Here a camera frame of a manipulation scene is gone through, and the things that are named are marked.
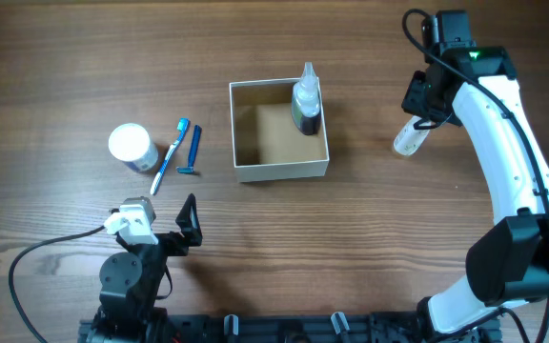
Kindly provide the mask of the white squeeze tube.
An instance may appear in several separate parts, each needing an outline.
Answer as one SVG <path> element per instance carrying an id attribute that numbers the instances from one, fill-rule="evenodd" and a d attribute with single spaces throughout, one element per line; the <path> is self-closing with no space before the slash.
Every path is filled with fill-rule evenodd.
<path id="1" fill-rule="evenodd" d="M 414 154 L 429 134 L 429 130 L 417 130 L 414 124 L 420 120 L 420 117 L 413 116 L 406 125 L 397 134 L 393 151 L 398 155 L 407 157 Z"/>

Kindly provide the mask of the blue white toothbrush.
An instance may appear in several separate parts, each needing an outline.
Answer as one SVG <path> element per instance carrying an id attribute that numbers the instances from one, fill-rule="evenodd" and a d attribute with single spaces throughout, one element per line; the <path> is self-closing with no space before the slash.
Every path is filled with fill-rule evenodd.
<path id="1" fill-rule="evenodd" d="M 156 193 L 159 189 L 160 183 L 162 181 L 162 178 L 163 178 L 163 176 L 166 172 L 166 169 L 167 169 L 170 161 L 172 160 L 174 153 L 176 152 L 176 150 L 178 149 L 180 144 L 183 142 L 183 140 L 186 136 L 186 133 L 188 131 L 189 126 L 190 126 L 190 120 L 188 118 L 180 118 L 179 119 L 179 122 L 177 124 L 178 136 L 174 140 L 174 142 L 169 146 L 169 148 L 168 148 L 168 150 L 165 154 L 164 160 L 163 160 L 158 172 L 156 173 L 156 175 L 154 177 L 154 180 L 152 182 L 152 186 L 151 186 L 151 189 L 150 189 L 150 194 L 151 195 L 156 195 Z"/>

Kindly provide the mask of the cotton swab tub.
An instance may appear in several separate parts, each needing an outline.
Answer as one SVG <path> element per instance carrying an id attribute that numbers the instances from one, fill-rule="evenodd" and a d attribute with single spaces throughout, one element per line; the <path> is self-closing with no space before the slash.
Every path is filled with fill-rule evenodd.
<path id="1" fill-rule="evenodd" d="M 135 123 L 115 128 L 110 134 L 108 148 L 114 158 L 135 172 L 147 172 L 158 161 L 158 149 L 149 133 Z"/>

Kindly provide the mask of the clear bottle with dark liquid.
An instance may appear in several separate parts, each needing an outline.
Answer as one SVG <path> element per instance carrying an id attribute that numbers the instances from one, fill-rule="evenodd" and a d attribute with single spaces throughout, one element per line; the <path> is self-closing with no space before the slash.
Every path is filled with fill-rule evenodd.
<path id="1" fill-rule="evenodd" d="M 318 78 L 311 62 L 305 63 L 301 77 L 294 84 L 291 114 L 301 133 L 317 134 L 320 125 L 321 101 Z"/>

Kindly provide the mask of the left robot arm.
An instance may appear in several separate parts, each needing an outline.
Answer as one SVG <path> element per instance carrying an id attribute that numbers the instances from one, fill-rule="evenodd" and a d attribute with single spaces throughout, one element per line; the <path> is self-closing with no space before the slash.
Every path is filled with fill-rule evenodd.
<path id="1" fill-rule="evenodd" d="M 164 308 L 154 303 L 163 279 L 171 280 L 167 260 L 186 256 L 202 244 L 202 231 L 191 193 L 175 219 L 177 232 L 155 233 L 155 212 L 147 197 L 126 199 L 104 222 L 123 252 L 110 256 L 99 272 L 100 307 L 82 322 L 80 342 L 180 342 L 182 335 Z"/>

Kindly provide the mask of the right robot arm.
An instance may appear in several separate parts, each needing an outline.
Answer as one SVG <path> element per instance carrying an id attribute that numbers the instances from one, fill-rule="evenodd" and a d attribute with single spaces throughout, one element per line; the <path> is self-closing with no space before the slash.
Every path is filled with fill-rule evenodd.
<path id="1" fill-rule="evenodd" d="M 549 167 L 525 117 L 516 70 L 502 47 L 424 49 L 402 101 L 413 117 L 394 150 L 413 154 L 429 131 L 463 127 L 493 207 L 493 228 L 467 252 L 465 274 L 417 307 L 419 336 L 438 342 L 528 303 L 545 301 L 549 328 Z"/>

